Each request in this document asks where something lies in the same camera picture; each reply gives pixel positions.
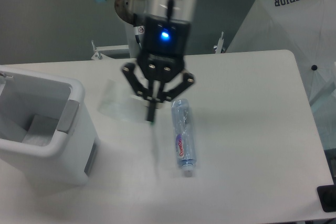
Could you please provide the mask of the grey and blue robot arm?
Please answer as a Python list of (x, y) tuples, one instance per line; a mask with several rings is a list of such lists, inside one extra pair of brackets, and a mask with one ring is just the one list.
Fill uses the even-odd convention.
[(153, 122), (157, 105), (172, 101), (194, 83), (184, 55), (197, 0), (115, 0), (118, 16), (133, 26), (138, 45), (134, 62), (122, 72), (135, 95), (148, 103)]

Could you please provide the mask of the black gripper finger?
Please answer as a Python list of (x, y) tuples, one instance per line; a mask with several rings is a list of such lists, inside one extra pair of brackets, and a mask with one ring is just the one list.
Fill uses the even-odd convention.
[(190, 72), (182, 73), (182, 82), (179, 83), (176, 87), (164, 91), (165, 83), (160, 82), (159, 90), (156, 94), (156, 98), (154, 99), (155, 103), (164, 103), (165, 101), (171, 102), (175, 98), (177, 98), (181, 93), (186, 91), (189, 87), (191, 87), (195, 83), (195, 77)]
[(127, 79), (129, 85), (131, 86), (133, 92), (136, 96), (141, 97), (143, 100), (149, 103), (148, 112), (146, 120), (154, 124), (155, 120), (155, 110), (156, 110), (156, 99), (153, 97), (153, 86), (145, 88), (142, 83), (136, 77), (134, 71), (136, 64), (133, 62), (127, 62), (121, 71)]

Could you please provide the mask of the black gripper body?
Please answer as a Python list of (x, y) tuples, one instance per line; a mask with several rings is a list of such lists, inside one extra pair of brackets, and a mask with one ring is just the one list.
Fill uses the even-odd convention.
[(154, 15), (144, 19), (145, 34), (137, 64), (147, 80), (168, 83), (185, 67), (191, 24)]

